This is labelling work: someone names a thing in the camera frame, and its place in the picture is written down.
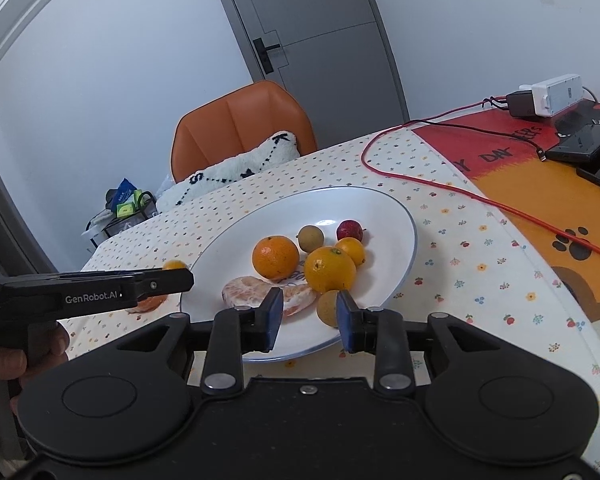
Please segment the person's left hand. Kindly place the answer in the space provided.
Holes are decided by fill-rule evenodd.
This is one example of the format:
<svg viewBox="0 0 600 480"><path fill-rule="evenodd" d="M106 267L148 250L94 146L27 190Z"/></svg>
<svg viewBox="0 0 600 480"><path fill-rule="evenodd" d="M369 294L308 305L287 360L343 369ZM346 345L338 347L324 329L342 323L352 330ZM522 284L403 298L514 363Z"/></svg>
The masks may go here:
<svg viewBox="0 0 600 480"><path fill-rule="evenodd" d="M0 347L0 380L16 380L21 387L27 385L35 376L51 370L68 361L69 334L58 324L46 334L48 352L35 365L30 365L22 350Z"/></svg>

